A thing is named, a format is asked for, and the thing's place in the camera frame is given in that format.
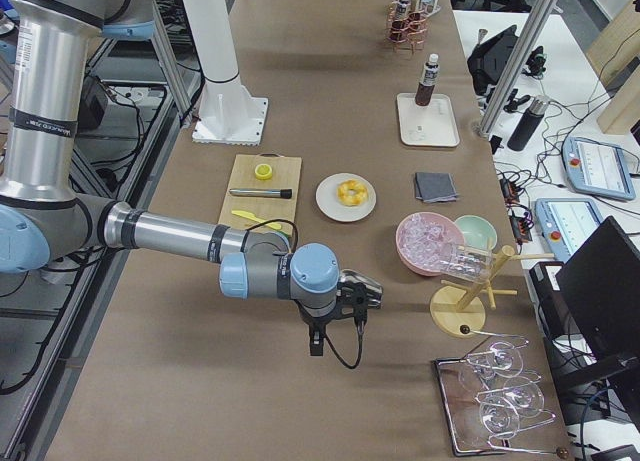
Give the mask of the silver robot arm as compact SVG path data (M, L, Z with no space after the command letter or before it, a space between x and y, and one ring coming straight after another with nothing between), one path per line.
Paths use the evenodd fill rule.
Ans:
M170 253L216 263L230 297L293 301L310 352L330 345L327 325L363 329L382 303L375 280L341 269L333 251L292 247L277 232L176 219L69 183L89 41L149 38L153 0L10 0L19 15L9 132L1 176L1 269L21 273L93 246Z

